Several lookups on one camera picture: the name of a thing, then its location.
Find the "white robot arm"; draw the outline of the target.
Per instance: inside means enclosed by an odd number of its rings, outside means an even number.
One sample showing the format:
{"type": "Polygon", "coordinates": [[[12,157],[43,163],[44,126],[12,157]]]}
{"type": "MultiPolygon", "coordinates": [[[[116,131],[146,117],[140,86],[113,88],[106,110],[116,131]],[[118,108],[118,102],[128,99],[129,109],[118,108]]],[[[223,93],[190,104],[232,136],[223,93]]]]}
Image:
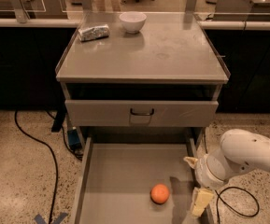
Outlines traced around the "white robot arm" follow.
{"type": "Polygon", "coordinates": [[[184,157],[194,170],[200,188],[192,193],[191,214],[199,217],[213,198],[214,191],[232,177],[254,169],[270,173],[270,139],[257,133],[232,129],[220,138],[220,146],[202,158],[184,157]]]}

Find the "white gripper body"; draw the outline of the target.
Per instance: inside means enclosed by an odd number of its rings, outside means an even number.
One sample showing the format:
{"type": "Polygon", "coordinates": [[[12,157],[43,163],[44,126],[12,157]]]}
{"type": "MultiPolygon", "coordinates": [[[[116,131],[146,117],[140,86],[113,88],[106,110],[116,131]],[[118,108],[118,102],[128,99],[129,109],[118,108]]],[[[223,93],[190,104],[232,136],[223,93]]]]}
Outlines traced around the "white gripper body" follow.
{"type": "Polygon", "coordinates": [[[229,181],[231,169],[220,148],[200,158],[195,167],[197,182],[207,189],[217,190],[229,181]]]}

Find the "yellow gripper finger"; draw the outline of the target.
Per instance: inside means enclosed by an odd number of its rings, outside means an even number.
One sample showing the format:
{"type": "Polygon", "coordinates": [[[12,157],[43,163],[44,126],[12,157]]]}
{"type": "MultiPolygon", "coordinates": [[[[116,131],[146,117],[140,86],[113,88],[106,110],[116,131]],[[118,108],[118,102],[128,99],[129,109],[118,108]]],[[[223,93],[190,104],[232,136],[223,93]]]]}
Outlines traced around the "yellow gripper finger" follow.
{"type": "Polygon", "coordinates": [[[206,188],[194,188],[190,212],[194,217],[200,217],[213,199],[214,191],[206,188]]]}
{"type": "Polygon", "coordinates": [[[195,157],[184,157],[183,160],[189,164],[189,166],[194,169],[198,162],[198,159],[195,157]]]}

